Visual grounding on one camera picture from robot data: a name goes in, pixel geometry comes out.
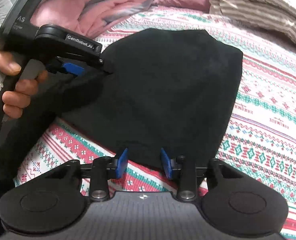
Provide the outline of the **person's left hand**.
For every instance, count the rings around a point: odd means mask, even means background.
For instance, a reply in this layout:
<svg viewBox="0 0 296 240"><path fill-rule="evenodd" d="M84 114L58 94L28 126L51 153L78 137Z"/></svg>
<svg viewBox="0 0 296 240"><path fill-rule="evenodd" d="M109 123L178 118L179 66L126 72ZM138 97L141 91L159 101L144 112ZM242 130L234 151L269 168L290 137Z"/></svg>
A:
<svg viewBox="0 0 296 240"><path fill-rule="evenodd" d="M21 72L21 66L14 60L13 55L7 51L0 51L0 72L8 76L17 76ZM47 80L48 72L41 71L33 79L17 80L2 94L3 111L11 119L22 116L23 110L31 103L31 97L37 94L40 83Z"/></svg>

